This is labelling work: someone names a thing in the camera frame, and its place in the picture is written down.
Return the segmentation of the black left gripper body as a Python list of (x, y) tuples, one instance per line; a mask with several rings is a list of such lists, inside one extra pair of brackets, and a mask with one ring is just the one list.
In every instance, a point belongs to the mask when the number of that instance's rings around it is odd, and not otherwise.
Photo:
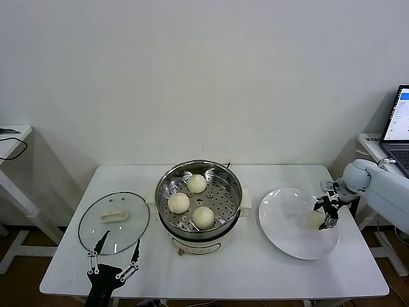
[(116, 276), (121, 272), (118, 267), (107, 264), (98, 264), (98, 274), (95, 268), (87, 272), (91, 282), (91, 290), (87, 296), (85, 307), (108, 307), (112, 293), (123, 286), (121, 279)]

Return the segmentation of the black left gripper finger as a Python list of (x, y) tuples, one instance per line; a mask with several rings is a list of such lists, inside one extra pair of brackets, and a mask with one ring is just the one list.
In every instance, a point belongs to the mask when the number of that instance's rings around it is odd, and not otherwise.
[(121, 283), (125, 283), (130, 277), (135, 274), (139, 270), (138, 266), (138, 260), (139, 260), (139, 255), (140, 255), (140, 243), (141, 240), (139, 239), (135, 245), (134, 252), (132, 254), (132, 257), (129, 261), (128, 267), (126, 269), (123, 269), (116, 275), (116, 279), (119, 280)]
[(88, 252), (87, 258), (89, 259), (89, 269), (87, 270), (87, 274), (98, 274), (99, 273), (98, 256), (102, 251), (102, 248), (106, 242), (106, 239), (109, 233), (110, 231), (107, 230), (102, 236), (102, 238), (97, 241), (93, 251)]

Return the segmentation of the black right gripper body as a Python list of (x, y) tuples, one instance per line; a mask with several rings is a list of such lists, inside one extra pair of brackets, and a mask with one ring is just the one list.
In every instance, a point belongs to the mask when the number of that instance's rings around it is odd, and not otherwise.
[(341, 207), (339, 195), (334, 191), (327, 191), (323, 196), (323, 210), (326, 221), (335, 221), (339, 219), (338, 211)]

